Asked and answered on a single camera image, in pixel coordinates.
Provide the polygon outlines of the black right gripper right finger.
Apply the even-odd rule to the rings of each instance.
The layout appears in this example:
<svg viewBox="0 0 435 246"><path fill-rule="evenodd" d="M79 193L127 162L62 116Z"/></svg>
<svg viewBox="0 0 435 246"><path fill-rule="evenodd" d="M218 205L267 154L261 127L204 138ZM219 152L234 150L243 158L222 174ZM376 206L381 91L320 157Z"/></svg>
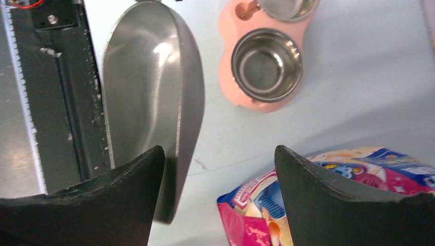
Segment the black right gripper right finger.
<svg viewBox="0 0 435 246"><path fill-rule="evenodd" d="M295 245L434 245L434 195L351 180L284 145L274 153Z"/></svg>

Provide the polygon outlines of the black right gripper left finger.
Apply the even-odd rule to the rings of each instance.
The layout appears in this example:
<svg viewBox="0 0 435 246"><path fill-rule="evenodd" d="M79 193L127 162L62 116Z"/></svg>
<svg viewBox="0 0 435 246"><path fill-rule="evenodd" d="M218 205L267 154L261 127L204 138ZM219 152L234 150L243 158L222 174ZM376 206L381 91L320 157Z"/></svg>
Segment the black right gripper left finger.
<svg viewBox="0 0 435 246"><path fill-rule="evenodd" d="M147 245L164 166L155 146L51 195L1 199L1 245Z"/></svg>

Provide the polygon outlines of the colourful cat food bag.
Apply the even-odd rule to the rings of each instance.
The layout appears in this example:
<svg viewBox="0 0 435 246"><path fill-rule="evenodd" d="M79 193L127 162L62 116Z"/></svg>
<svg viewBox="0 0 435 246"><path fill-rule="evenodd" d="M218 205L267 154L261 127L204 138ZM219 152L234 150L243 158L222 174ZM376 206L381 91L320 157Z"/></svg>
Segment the colourful cat food bag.
<svg viewBox="0 0 435 246"><path fill-rule="evenodd" d="M434 195L434 166L384 147L335 150L305 157L370 187ZM231 245L295 245L275 168L217 199Z"/></svg>

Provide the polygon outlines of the metal food scoop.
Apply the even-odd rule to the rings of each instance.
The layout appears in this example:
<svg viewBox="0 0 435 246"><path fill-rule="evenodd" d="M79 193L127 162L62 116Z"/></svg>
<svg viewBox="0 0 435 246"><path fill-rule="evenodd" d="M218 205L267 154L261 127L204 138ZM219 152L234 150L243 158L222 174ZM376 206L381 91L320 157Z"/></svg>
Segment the metal food scoop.
<svg viewBox="0 0 435 246"><path fill-rule="evenodd" d="M183 18L159 1L129 7L104 49L102 93L114 167L154 146L163 148L154 220L172 223L205 108L201 56Z"/></svg>

